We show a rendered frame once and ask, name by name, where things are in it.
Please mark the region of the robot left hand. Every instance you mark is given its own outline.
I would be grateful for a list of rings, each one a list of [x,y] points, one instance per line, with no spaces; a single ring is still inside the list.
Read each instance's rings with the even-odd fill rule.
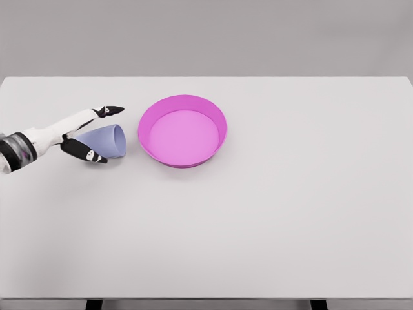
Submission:
[[[62,119],[49,126],[49,128],[57,134],[57,138],[54,140],[53,144],[59,144],[63,152],[79,160],[106,164],[108,162],[107,158],[98,154],[83,142],[72,138],[72,134],[97,118],[113,116],[124,110],[123,107],[105,105],[99,108],[82,110],[81,112]]]

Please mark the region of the lavender cup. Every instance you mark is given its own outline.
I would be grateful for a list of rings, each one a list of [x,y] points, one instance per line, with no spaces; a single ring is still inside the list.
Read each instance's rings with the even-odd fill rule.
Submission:
[[[105,158],[120,158],[126,154],[126,137],[120,125],[94,129],[74,137]]]

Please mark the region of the pink plate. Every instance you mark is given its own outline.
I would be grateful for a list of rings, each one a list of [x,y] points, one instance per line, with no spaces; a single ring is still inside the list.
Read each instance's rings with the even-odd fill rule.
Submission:
[[[190,94],[163,98],[142,115],[139,142],[156,161],[175,168],[196,167],[224,144],[228,124],[221,109]]]

